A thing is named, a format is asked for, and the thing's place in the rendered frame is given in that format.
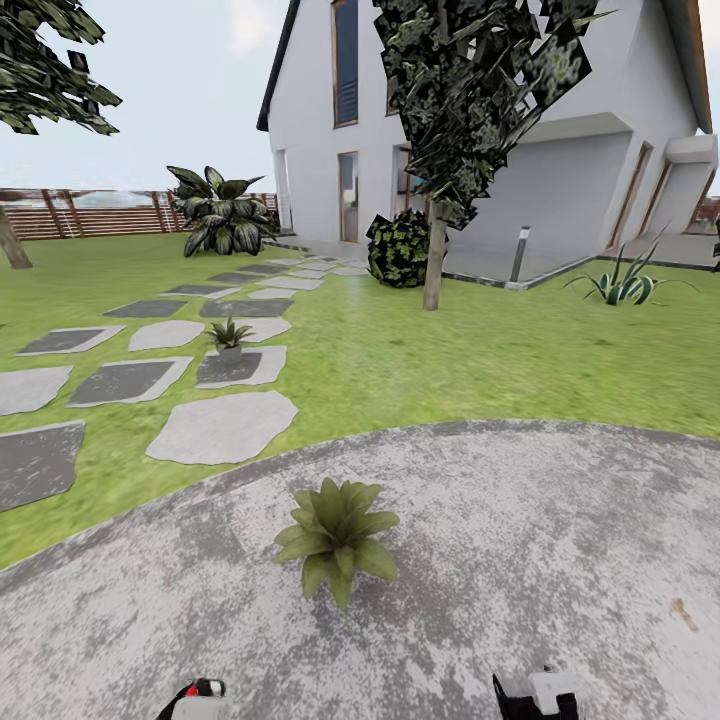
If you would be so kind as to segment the insectifuge atomizer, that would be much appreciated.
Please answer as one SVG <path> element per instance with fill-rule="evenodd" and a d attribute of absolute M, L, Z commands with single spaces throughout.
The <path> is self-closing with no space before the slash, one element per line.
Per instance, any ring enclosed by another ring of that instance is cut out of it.
<path fill-rule="evenodd" d="M 222 679 L 200 677 L 195 684 L 195 691 L 200 696 L 224 697 L 224 681 Z"/>

